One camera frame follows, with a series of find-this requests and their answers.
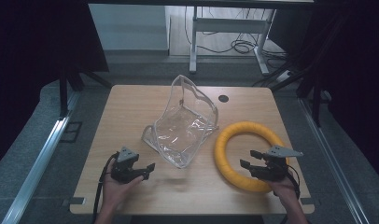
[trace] white wall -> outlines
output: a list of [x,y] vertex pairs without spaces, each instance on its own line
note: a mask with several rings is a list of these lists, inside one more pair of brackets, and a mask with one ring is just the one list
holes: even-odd
[[104,50],[168,50],[165,6],[89,7]]

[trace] clear plastic bag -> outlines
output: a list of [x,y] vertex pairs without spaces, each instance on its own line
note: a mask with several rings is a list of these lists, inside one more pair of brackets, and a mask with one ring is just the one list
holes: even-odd
[[184,76],[172,83],[162,116],[142,139],[178,168],[188,166],[206,138],[218,128],[218,109]]

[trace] wooden floor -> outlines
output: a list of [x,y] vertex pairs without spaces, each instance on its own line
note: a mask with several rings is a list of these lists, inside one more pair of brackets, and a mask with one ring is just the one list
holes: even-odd
[[[166,13],[170,18],[170,55],[182,56],[190,55],[190,42],[192,37],[192,17],[193,7],[166,7]],[[249,8],[226,8],[226,7],[198,7],[198,17],[216,18],[216,19],[251,19],[265,20],[271,13],[269,9],[249,9]],[[213,56],[244,56],[254,57],[254,51],[251,44],[248,47],[238,47],[240,51],[248,53],[240,53],[234,49],[227,52],[232,47],[232,41],[236,39],[248,41],[256,44],[260,38],[258,34],[228,34],[228,33],[207,33],[198,32],[196,43],[207,49],[198,48],[198,55]],[[273,52],[281,52],[282,50],[276,46],[271,40],[265,42],[264,49]]]

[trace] gray carpet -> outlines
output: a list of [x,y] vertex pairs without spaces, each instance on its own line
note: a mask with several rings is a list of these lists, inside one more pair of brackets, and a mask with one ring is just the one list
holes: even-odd
[[[254,63],[198,63],[196,75],[189,75],[188,63],[112,63],[109,73],[100,73],[113,84],[170,85],[181,74],[199,86],[251,86],[262,78]],[[61,142],[52,156],[21,223],[90,223],[91,216],[69,211],[83,164],[91,147],[109,90],[82,76],[86,87],[81,93],[71,122],[82,126],[73,143]],[[294,83],[274,94],[294,148],[303,151],[299,158],[304,178],[316,210],[308,218],[312,223],[355,223],[343,194],[317,144],[295,96]],[[21,183],[59,115],[58,85],[52,83],[41,92],[41,101],[28,126],[0,163],[0,222],[6,215]],[[323,132],[344,173],[360,198],[370,223],[379,223],[379,177],[350,138],[336,124],[328,109],[321,108]],[[70,140],[71,135],[64,135]],[[152,223],[177,223],[169,217],[151,219]],[[205,223],[258,223],[255,217],[211,217],[196,220]],[[283,215],[264,216],[264,223],[279,223]],[[115,223],[129,223],[131,217],[116,216]]]

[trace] white desk leg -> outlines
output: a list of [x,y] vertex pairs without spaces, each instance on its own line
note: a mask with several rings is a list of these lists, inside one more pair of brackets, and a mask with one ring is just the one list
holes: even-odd
[[275,9],[271,11],[270,15],[266,19],[264,30],[261,34],[260,43],[257,47],[254,48],[254,53],[256,54],[257,61],[259,62],[261,72],[265,76],[269,74],[269,70],[262,56],[262,50],[265,44],[266,37],[268,36],[268,33],[269,33],[269,29],[271,28],[272,19],[274,18],[274,12],[275,12]]
[[189,72],[192,74],[196,73],[196,21],[197,21],[197,7],[193,8],[193,17],[192,17],[192,43],[190,45],[189,53]]

